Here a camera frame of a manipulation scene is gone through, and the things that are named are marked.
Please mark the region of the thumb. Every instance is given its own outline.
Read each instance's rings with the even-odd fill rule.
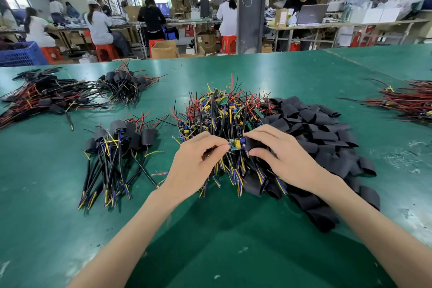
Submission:
[[[228,150],[230,150],[229,144],[223,144],[215,148],[206,158],[206,160],[202,162],[203,166],[206,167],[210,172]]]
[[[253,148],[249,151],[249,155],[256,156],[265,160],[271,168],[277,165],[278,159],[273,156],[267,149]]]

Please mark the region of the green tabletop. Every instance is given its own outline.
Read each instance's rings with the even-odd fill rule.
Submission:
[[[133,199],[123,198],[109,212],[99,198],[88,214],[77,206],[86,172],[81,151],[88,131],[130,112],[154,108],[163,116],[187,102],[188,91],[231,85],[231,73],[250,91],[276,97],[297,95],[309,104],[324,104],[342,113],[359,140],[358,152],[371,158],[378,176],[361,178],[381,196],[383,214],[421,241],[432,243],[430,184],[432,157],[429,128],[391,118],[391,113],[335,97],[375,97],[377,78],[395,87],[400,78],[381,73],[379,62],[363,65],[373,55],[398,64],[424,66],[431,48],[411,46],[355,48],[340,56],[326,51],[284,52],[243,56],[131,61],[130,69],[149,75],[168,74],[144,91],[136,109],[76,111],[75,131],[64,116],[43,114],[0,132],[0,287],[64,287],[122,228],[153,190],[140,176]],[[61,78],[95,80],[120,63],[68,65]],[[0,94],[15,89],[21,68],[0,69]],[[424,78],[432,75],[424,67]],[[176,127],[160,128],[149,172],[169,170],[178,144]],[[345,224],[320,233],[288,198],[277,201],[243,194],[237,197],[229,179],[211,185],[183,202],[157,232],[134,270],[128,287],[394,287],[370,252]]]

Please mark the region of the laptop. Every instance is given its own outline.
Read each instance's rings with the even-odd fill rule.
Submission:
[[[322,23],[328,4],[304,5],[297,14],[297,24]]]

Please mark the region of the hand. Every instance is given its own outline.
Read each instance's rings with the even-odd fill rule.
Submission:
[[[290,185],[320,196],[329,182],[339,178],[318,165],[292,135],[268,124],[245,133],[245,137],[261,141],[276,153],[277,158],[267,149],[249,151],[249,155],[265,160],[273,172]]]
[[[204,154],[213,147],[209,154]],[[217,162],[230,149],[224,138],[211,135],[208,131],[183,142],[174,156],[165,182],[158,190],[164,190],[171,198],[181,203],[197,192]]]

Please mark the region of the black shirt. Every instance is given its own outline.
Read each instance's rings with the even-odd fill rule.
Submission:
[[[156,6],[141,7],[138,12],[138,22],[145,22],[148,32],[156,32],[161,29],[161,24],[166,23],[161,10]]]
[[[111,17],[111,9],[108,7],[108,5],[105,4],[105,5],[102,6],[102,12],[106,16]]]
[[[303,5],[316,5],[317,0],[306,0],[301,2],[300,0],[287,0],[285,2],[285,5],[283,6],[284,8],[294,8],[294,12],[298,12],[300,11],[300,8]]]

